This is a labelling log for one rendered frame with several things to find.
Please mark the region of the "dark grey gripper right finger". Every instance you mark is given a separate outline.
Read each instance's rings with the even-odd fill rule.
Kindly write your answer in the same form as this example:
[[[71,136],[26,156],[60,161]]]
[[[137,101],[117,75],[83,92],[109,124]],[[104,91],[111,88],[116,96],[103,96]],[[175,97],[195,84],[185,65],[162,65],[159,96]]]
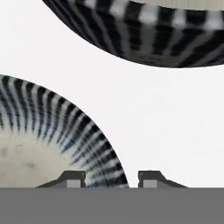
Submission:
[[[139,188],[185,188],[184,185],[167,179],[161,171],[139,171],[138,180]]]

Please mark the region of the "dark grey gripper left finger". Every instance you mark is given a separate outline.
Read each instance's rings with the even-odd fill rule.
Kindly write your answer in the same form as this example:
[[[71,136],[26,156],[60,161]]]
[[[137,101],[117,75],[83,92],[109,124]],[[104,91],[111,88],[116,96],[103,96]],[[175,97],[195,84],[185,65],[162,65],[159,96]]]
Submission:
[[[86,173],[84,171],[63,171],[57,179],[39,185],[38,188],[85,188],[85,179]]]

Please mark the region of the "small black-and-white striped bowl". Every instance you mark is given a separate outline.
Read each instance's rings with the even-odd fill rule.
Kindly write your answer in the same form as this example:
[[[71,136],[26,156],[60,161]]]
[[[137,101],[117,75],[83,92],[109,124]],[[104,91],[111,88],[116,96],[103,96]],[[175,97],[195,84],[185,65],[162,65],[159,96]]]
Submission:
[[[34,188],[68,171],[83,174],[87,188],[129,186],[111,143],[79,107],[0,74],[0,188]]]

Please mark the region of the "large black-and-white striped bowl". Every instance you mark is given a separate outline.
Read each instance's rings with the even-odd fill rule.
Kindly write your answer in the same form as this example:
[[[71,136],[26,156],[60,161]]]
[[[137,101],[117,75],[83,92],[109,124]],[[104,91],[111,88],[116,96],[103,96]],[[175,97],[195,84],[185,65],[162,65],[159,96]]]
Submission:
[[[69,29],[153,67],[224,64],[224,0],[42,0]]]

